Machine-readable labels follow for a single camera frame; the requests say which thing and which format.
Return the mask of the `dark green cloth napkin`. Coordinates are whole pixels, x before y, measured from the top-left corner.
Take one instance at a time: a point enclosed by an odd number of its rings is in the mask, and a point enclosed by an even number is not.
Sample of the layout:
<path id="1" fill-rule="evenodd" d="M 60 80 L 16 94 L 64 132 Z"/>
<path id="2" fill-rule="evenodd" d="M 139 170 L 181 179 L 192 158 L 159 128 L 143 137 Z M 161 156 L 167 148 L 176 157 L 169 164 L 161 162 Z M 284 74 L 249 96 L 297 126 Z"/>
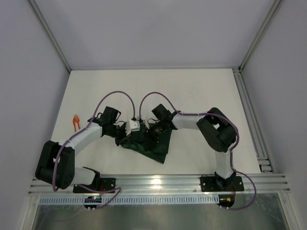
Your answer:
<path id="1" fill-rule="evenodd" d="M 158 163 L 164 164 L 169 151 L 172 131 L 166 131 L 154 139 L 146 129 L 131 132 L 127 137 L 115 138 L 117 146 L 132 150 Z"/>

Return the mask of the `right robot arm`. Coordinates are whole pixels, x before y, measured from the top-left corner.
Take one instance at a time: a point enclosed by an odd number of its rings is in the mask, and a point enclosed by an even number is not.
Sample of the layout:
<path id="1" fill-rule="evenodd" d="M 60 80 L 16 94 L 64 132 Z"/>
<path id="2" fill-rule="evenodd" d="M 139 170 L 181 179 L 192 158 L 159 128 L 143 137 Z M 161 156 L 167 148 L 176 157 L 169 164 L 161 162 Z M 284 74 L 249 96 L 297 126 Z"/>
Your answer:
<path id="1" fill-rule="evenodd" d="M 152 110 L 158 121 L 146 128 L 150 144 L 157 144 L 162 135 L 179 129 L 198 130 L 207 144 L 214 150 L 216 170 L 213 185 L 219 191 L 234 187 L 236 170 L 233 166 L 233 150 L 238 145 L 239 134 L 236 126 L 216 107 L 200 114 L 175 110 L 171 113 L 162 104 Z"/>

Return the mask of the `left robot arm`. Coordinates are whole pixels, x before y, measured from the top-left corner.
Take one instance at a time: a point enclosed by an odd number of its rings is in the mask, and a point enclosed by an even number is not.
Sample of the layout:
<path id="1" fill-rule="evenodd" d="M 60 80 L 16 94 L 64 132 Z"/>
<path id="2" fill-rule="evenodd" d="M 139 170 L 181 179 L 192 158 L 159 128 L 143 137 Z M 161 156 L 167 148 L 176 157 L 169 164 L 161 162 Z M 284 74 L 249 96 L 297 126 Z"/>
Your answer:
<path id="1" fill-rule="evenodd" d="M 36 179 L 52 185 L 54 191 L 66 189 L 70 185 L 76 186 L 74 191 L 77 193 L 82 190 L 100 191 L 100 173 L 88 167 L 77 168 L 75 157 L 103 136 L 115 138 L 117 144 L 120 144 L 133 131 L 139 130 L 140 124 L 135 118 L 121 126 L 116 124 L 120 114 L 120 111 L 107 106 L 102 113 L 89 119 L 86 127 L 75 132 L 67 140 L 47 141 L 43 145 L 35 171 Z"/>

